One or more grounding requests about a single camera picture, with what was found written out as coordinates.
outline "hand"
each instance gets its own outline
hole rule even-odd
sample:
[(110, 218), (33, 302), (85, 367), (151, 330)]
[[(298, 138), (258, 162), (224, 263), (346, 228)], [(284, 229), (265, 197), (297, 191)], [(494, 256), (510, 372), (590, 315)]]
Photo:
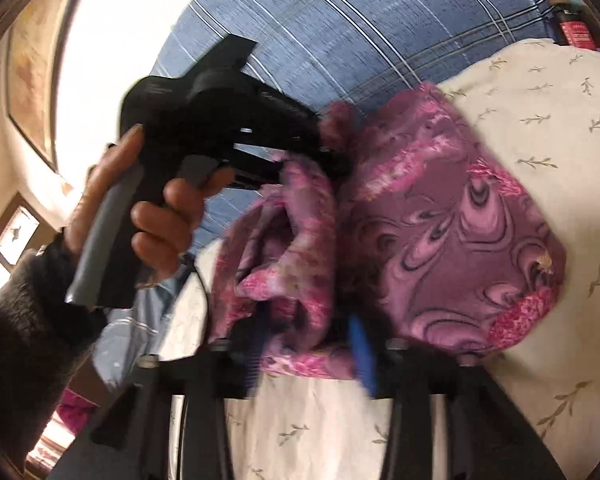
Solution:
[[(76, 264), (100, 203), (109, 188), (138, 160), (143, 144), (142, 126), (136, 124), (119, 145), (105, 153), (91, 172), (82, 199), (64, 230), (65, 246)], [(131, 220), (141, 232), (134, 235), (131, 245), (138, 257), (155, 270), (156, 281), (164, 280), (178, 270), (178, 255), (189, 248), (192, 232), (202, 220), (204, 199), (217, 194), (233, 179), (234, 172), (230, 168), (213, 173), (200, 189), (182, 178), (175, 178), (164, 187), (168, 208), (149, 202), (133, 206)]]

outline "sleeve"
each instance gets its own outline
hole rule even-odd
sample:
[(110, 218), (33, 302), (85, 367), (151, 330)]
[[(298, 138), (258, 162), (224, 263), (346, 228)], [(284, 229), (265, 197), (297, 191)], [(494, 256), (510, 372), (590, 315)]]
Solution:
[(106, 323), (99, 310), (64, 303), (73, 271), (58, 251), (26, 254), (0, 290), (0, 445), (17, 465)]

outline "magenta cloth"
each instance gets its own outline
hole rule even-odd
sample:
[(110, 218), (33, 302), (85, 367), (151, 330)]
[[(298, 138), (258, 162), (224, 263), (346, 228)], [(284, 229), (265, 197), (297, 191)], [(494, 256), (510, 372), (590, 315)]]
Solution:
[(98, 409), (97, 405), (67, 388), (62, 392), (56, 413), (66, 428), (74, 435), (85, 427), (91, 415)]
[(354, 377), (346, 341), (325, 338), (349, 312), (463, 359), (519, 342), (556, 303), (566, 264), (532, 198), (430, 83), (360, 128), (352, 117), (336, 103), (322, 122), (353, 163), (346, 180), (293, 156), (229, 229), (212, 338), (268, 300), (278, 334), (263, 369), (341, 379)]

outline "bottle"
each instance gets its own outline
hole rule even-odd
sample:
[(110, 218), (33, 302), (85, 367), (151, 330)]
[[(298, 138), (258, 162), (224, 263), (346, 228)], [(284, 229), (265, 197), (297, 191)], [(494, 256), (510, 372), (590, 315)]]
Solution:
[(595, 50), (596, 44), (584, 22), (582, 12), (568, 0), (549, 0), (549, 3), (554, 6), (554, 19), (566, 42), (571, 46)]

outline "blue bedsheet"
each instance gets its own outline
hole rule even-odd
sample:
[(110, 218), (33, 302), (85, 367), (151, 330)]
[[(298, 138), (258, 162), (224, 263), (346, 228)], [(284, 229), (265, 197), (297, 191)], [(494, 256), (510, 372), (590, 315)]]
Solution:
[[(152, 73), (181, 75), (230, 32), (258, 42), (246, 73), (316, 110), (344, 99), (366, 114), (517, 40), (551, 37), (549, 12), (546, 0), (192, 0)], [(253, 199), (226, 190), (210, 200), (196, 248)]]

